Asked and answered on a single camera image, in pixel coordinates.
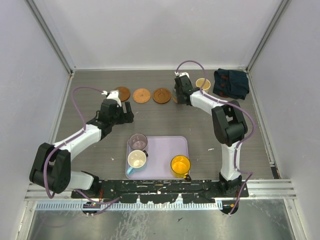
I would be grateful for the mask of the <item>dark wooden coaster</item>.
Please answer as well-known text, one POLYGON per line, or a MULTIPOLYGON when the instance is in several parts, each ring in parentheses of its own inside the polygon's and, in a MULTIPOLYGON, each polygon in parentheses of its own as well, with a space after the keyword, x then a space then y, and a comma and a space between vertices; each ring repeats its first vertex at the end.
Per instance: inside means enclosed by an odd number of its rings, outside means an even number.
POLYGON ((121 102, 127 101, 131 96, 130 90, 125 86, 119 86, 115 88, 115 90, 119 92, 119 99, 121 102))
POLYGON ((171 92, 167 88, 157 88, 152 94, 153 100, 158 104, 166 104, 171 97, 171 92))

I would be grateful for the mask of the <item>cream yellow mug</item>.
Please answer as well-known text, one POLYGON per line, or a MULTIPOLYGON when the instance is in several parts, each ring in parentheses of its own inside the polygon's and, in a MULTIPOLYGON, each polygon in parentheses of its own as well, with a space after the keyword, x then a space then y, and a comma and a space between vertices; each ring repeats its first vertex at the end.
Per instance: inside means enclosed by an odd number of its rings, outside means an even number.
POLYGON ((206 93, 208 93, 211 88, 211 82, 208 79, 204 78, 197 79, 195 85, 198 88, 202 87, 202 90, 206 93))

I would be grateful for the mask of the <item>purple glass cup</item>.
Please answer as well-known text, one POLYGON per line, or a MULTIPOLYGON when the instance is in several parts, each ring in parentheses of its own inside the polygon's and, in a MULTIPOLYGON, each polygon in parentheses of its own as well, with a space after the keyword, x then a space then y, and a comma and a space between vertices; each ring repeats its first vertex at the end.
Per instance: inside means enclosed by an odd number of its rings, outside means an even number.
POLYGON ((129 140, 128 145, 132 150, 140 150, 148 157, 148 138, 142 133, 133 134, 129 140))

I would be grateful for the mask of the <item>yellow glass mug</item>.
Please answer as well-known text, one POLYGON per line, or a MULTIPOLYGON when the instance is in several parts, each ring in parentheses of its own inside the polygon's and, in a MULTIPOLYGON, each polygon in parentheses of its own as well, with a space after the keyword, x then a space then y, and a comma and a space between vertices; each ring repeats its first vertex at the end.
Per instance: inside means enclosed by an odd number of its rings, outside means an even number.
POLYGON ((191 162, 184 155, 177 155, 170 162, 170 170, 175 178, 182 178, 185 181, 191 181, 190 169, 191 162))

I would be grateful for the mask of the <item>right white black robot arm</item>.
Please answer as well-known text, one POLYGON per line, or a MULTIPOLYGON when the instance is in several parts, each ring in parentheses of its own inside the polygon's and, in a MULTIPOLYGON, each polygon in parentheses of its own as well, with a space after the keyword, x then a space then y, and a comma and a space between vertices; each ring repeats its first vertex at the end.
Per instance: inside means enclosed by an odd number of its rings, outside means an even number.
POLYGON ((199 108, 212 117, 214 135, 222 150, 219 191, 223 196, 231 197, 242 185, 240 152, 242 140, 248 132, 240 105, 236 100, 220 100, 198 87, 193 87, 186 72, 176 73, 174 81, 178 104, 199 108))

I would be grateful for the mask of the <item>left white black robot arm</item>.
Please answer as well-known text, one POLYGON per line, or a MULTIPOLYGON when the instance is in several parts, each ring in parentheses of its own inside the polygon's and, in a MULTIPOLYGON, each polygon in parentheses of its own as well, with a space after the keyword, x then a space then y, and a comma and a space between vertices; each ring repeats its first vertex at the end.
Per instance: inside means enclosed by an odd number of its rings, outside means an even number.
POLYGON ((105 99, 89 120, 85 129, 55 144, 42 143, 37 150, 29 180, 49 191, 60 194, 66 189, 82 190, 88 198, 100 193, 99 178, 85 171, 72 171, 71 162, 89 146, 98 143, 111 133, 113 126, 132 123, 134 114, 129 101, 126 111, 114 99, 105 99))

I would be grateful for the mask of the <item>lilac plastic tray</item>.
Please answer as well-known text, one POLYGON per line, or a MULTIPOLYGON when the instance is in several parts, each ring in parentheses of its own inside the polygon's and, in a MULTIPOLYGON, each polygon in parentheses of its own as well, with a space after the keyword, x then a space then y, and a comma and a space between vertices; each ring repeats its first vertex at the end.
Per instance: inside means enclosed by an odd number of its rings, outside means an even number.
POLYGON ((178 155, 189 156, 188 141, 183 136, 148 136, 148 157, 141 170, 132 170, 129 163, 125 175, 130 180, 172 180, 171 160, 178 155))

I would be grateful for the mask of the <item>dark blue folded cloth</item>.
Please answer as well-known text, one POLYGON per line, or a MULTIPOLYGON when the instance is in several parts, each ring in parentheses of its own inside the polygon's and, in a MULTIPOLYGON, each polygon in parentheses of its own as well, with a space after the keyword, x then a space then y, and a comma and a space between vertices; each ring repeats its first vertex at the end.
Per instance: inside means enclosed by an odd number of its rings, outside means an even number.
POLYGON ((219 68, 213 74, 212 92, 223 98, 245 100, 250 93, 249 79, 244 71, 219 68))

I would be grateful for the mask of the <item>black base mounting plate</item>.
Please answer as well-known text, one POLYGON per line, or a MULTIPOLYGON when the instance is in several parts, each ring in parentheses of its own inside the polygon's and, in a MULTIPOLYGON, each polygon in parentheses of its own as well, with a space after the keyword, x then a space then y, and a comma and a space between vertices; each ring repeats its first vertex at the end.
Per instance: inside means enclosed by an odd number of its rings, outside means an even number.
POLYGON ((89 198, 107 202, 119 198, 121 203, 174 203, 179 197, 183 204, 214 203, 216 198, 236 198, 237 193, 223 193, 216 180, 102 180, 96 191, 84 190, 89 198))

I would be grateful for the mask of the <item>aluminium front rail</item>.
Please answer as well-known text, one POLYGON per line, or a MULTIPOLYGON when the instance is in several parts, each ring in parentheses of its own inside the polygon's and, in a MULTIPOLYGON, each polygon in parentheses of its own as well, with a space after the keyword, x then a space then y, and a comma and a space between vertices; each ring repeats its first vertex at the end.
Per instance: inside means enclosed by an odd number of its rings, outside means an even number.
MULTIPOLYGON (((296 199, 297 195, 290 179, 252 179, 246 183, 250 198, 296 199)), ((25 201, 47 201, 46 191, 33 183, 28 186, 25 201)))

